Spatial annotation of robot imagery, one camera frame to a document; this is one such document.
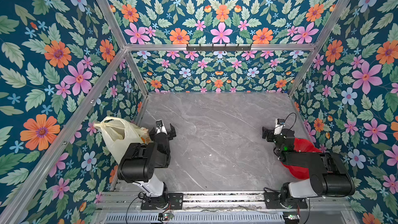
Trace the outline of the cream plastic bag with fruit print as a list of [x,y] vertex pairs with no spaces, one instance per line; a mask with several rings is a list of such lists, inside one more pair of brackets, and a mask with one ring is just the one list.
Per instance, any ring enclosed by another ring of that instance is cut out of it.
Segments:
[[107,116],[93,126],[100,130],[105,145],[117,164],[121,162],[130,144],[152,142],[148,129],[141,128],[122,118]]

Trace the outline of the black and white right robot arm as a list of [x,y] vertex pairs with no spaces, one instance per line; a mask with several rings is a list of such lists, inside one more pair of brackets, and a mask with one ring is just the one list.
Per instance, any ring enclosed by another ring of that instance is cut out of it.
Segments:
[[323,153],[306,139],[298,139],[294,131],[278,125],[262,128],[262,138],[273,143],[278,160],[297,178],[284,183],[280,190],[266,190],[268,208],[307,208],[306,199],[316,197],[348,197],[356,187],[340,157],[336,153]]

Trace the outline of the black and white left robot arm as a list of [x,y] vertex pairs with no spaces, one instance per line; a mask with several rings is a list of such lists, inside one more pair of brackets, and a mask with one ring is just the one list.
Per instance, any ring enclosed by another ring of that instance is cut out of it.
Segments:
[[168,197],[166,183],[155,175],[155,169],[168,168],[171,161],[170,141],[176,137],[173,125],[166,129],[158,120],[149,132],[148,144],[132,143],[127,148],[118,166],[118,178],[138,186],[149,198]]

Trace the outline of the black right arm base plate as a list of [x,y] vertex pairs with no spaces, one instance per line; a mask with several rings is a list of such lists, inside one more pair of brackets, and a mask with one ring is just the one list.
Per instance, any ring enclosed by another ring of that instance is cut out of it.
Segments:
[[276,192],[264,192],[264,202],[267,209],[308,209],[307,201],[303,198],[285,198]]

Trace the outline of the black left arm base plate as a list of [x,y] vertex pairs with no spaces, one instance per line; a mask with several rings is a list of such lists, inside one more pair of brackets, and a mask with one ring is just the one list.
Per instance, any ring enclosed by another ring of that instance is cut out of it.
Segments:
[[144,197],[141,210],[181,210],[183,193],[167,193],[160,197]]

